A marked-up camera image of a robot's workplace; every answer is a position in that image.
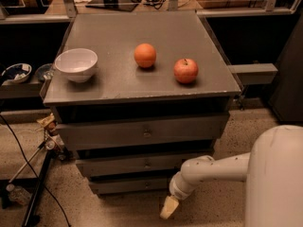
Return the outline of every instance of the drawer knob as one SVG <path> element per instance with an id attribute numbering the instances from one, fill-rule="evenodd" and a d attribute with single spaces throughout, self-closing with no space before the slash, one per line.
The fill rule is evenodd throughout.
<path id="1" fill-rule="evenodd" d="M 144 130 L 143 137 L 144 138 L 150 138 L 152 136 L 152 133 L 150 130 Z"/>

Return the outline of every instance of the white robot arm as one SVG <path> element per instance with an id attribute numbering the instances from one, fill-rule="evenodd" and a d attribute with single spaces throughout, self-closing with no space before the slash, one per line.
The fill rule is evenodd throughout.
<path id="1" fill-rule="evenodd" d="M 169 218 L 204 181 L 246 181 L 245 227 L 303 226 L 303 128 L 278 126 L 263 133 L 251 153 L 182 164 L 169 185 L 161 218 Z"/>

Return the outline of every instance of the drawer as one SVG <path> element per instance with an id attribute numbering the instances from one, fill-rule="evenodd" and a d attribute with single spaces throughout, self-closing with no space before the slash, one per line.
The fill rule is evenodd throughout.
<path id="1" fill-rule="evenodd" d="M 118 182 L 89 182 L 89 187 L 95 194 L 115 194 L 136 191 L 167 189 L 167 177 L 124 179 Z"/>
<path id="2" fill-rule="evenodd" d="M 89 159 L 77 160 L 76 166 L 82 176 L 90 178 L 95 176 L 180 168 L 185 160 L 197 156 L 197 153 L 188 153 L 150 157 L 124 157 L 123 159 Z"/>
<path id="3" fill-rule="evenodd" d="M 69 150 L 114 148 L 219 138 L 228 113 L 60 124 Z"/>

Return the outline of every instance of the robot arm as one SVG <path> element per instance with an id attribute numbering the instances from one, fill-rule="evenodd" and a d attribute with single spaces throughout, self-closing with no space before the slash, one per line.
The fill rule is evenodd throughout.
<path id="1" fill-rule="evenodd" d="M 160 214 L 168 218 L 179 205 L 200 184 L 205 181 L 245 181 L 250 153 L 215 161 L 210 156 L 202 156 L 185 161 L 181 170 L 171 179 L 168 196 Z"/>

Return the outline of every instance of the white bowl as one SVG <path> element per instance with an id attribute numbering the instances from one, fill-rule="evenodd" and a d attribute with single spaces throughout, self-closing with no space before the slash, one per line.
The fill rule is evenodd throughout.
<path id="1" fill-rule="evenodd" d="M 69 80 L 85 82 L 97 72 L 97 54 L 89 49 L 66 50 L 55 60 L 55 67 Z"/>
<path id="2" fill-rule="evenodd" d="M 31 72 L 31 66 L 25 63 L 17 63 L 9 66 L 2 76 L 6 74 L 7 81 L 13 83 L 22 83 L 28 80 Z"/>

